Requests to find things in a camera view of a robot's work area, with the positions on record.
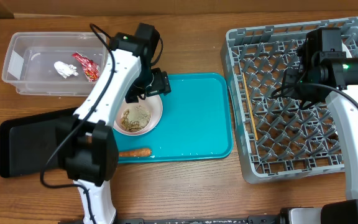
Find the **pink plate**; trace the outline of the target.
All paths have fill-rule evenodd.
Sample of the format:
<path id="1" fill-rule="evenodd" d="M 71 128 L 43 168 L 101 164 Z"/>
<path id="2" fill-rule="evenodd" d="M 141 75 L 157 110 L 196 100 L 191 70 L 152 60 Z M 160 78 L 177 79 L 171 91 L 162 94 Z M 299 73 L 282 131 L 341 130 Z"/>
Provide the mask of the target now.
<path id="1" fill-rule="evenodd" d="M 142 106 L 146 107 L 151 112 L 152 117 L 151 117 L 149 124 L 143 130 L 135 132 L 135 133 L 129 133 L 127 131 L 124 131 L 119 126 L 119 118 L 121 117 L 122 112 L 128 106 L 133 106 L 133 105 L 142 105 Z M 145 134 L 145 133 L 151 131 L 154 127 L 156 127 L 156 125 L 160 121 L 160 118 L 162 117 L 162 111 L 163 111 L 163 105 L 162 105 L 162 101 L 161 101 L 161 98 L 159 95 L 151 96 L 151 97 L 147 98 L 146 100 L 139 100 L 138 103 L 126 103 L 124 100 L 119 111 L 118 111 L 118 114 L 116 116 L 116 120 L 114 122 L 114 129 L 116 131 L 118 131 L 119 133 L 125 134 L 127 136 L 138 136 L 141 134 Z"/>

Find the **white tissue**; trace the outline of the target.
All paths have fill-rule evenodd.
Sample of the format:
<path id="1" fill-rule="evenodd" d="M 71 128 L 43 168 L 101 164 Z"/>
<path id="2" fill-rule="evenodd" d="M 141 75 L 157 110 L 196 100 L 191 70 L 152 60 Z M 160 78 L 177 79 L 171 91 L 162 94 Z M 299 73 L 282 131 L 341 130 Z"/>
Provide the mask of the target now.
<path id="1" fill-rule="evenodd" d="M 54 68 L 64 79 L 70 76 L 78 76 L 79 73 L 76 70 L 76 67 L 71 64 L 64 63 L 62 61 L 57 61 L 54 63 Z"/>

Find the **pink bowl with rice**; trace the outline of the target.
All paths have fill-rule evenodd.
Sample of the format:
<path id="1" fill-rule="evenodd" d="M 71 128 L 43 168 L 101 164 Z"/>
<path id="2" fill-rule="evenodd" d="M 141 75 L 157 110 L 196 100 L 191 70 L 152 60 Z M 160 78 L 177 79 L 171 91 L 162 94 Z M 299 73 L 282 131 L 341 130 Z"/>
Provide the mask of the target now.
<path id="1" fill-rule="evenodd" d="M 128 106 L 119 118 L 119 126 L 129 133 L 143 130 L 150 122 L 151 112 L 142 105 Z"/>

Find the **orange carrot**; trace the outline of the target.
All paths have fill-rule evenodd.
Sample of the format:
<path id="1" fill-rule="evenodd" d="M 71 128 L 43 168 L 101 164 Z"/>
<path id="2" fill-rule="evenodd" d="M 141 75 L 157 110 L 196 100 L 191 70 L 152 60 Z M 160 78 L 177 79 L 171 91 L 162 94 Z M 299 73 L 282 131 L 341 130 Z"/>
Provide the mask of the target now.
<path id="1" fill-rule="evenodd" d="M 119 153 L 120 157 L 149 157 L 152 155 L 152 150 L 149 148 L 140 148 L 130 151 L 122 151 Z"/>

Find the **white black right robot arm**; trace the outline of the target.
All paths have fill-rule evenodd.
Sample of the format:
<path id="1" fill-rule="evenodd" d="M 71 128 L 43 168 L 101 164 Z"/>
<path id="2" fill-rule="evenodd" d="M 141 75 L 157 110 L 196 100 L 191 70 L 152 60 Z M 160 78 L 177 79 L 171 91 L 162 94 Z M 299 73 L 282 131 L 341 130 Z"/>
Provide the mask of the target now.
<path id="1" fill-rule="evenodd" d="M 346 200 L 321 208 L 283 210 L 287 223 L 358 223 L 358 58 L 324 59 L 299 72 L 285 71 L 282 96 L 324 101 L 331 113 L 344 160 Z"/>

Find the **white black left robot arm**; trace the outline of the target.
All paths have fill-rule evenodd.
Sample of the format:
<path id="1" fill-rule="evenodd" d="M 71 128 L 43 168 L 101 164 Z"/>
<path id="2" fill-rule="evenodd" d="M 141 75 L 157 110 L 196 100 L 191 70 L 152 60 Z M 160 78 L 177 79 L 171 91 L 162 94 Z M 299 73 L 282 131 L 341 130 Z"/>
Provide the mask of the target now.
<path id="1" fill-rule="evenodd" d="M 153 60 L 159 34 L 116 34 L 108 63 L 86 101 L 57 128 L 53 153 L 81 194 L 83 223 L 114 223 L 110 183 L 119 152 L 112 127 L 123 102 L 137 103 L 171 92 L 166 72 Z"/>

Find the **red snack wrapper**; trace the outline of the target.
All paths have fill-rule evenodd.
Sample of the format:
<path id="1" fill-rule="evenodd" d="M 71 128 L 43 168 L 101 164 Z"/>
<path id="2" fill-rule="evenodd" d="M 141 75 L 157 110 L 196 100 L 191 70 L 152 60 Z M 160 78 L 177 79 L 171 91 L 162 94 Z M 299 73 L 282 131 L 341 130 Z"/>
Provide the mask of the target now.
<path id="1" fill-rule="evenodd" d="M 81 63 L 85 76 L 89 82 L 95 82 L 99 79 L 100 71 L 97 63 L 79 52 L 73 53 L 72 57 Z"/>

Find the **wooden chopstick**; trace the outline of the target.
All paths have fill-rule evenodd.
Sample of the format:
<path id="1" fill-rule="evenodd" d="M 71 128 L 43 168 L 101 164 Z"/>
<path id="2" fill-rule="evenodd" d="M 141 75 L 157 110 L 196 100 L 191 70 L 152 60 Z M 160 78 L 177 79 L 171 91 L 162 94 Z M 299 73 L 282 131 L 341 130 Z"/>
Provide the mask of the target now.
<path id="1" fill-rule="evenodd" d="M 245 93 L 246 93 L 248 112 L 250 114 L 250 119 L 251 119 L 252 130 L 253 130 L 253 133 L 254 133 L 254 138 L 255 138 L 256 141 L 258 141 L 259 139 L 258 139 L 258 135 L 257 135 L 257 129 L 255 127 L 254 115 L 253 115 L 253 112 L 252 112 L 252 103 L 251 103 L 251 100 L 250 100 L 249 91 L 248 91 L 248 85 L 247 85 L 247 82 L 246 82 L 246 77 L 245 77 L 244 72 L 242 72 L 242 79 L 243 79 L 244 86 L 245 86 L 244 88 L 245 88 Z"/>

